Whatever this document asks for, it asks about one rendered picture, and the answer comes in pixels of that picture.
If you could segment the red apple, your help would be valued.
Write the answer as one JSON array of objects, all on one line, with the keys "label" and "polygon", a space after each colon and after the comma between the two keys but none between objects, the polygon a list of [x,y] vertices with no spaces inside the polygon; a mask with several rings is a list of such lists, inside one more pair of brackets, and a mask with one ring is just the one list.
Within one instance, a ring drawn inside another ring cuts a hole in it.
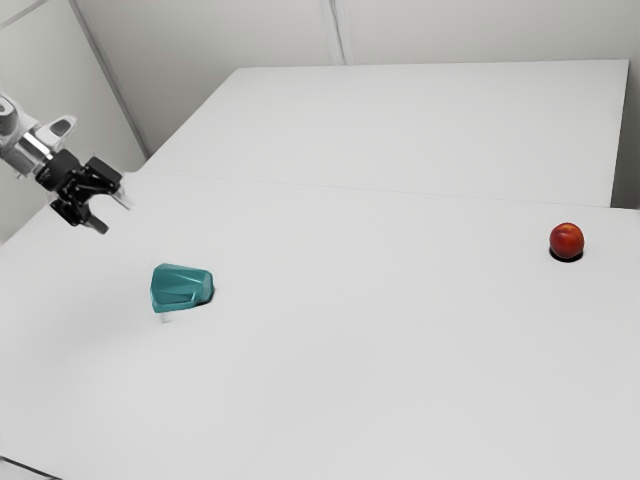
[{"label": "red apple", "polygon": [[549,249],[556,257],[569,260],[583,253],[585,238],[575,224],[565,222],[556,225],[549,235]]}]

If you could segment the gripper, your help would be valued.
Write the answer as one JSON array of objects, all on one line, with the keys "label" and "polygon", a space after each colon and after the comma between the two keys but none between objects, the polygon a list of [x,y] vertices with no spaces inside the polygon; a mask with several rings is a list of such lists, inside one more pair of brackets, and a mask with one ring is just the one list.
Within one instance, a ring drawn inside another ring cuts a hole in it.
[{"label": "gripper", "polygon": [[36,175],[36,182],[47,191],[47,198],[56,198],[51,202],[51,208],[61,218],[73,227],[84,226],[104,235],[109,227],[92,213],[87,203],[58,197],[67,184],[79,180],[81,197],[85,202],[94,196],[104,195],[125,209],[131,209],[131,200],[122,183],[123,175],[98,157],[91,157],[83,165],[69,150],[62,149]]}]

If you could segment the teal faceted mug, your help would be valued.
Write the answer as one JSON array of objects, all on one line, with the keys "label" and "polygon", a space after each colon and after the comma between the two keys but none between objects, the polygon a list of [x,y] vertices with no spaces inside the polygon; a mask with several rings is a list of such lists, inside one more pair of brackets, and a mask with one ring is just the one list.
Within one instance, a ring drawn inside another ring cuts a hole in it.
[{"label": "teal faceted mug", "polygon": [[155,313],[205,305],[212,300],[214,293],[213,275],[207,270],[167,263],[153,270],[150,298]]}]

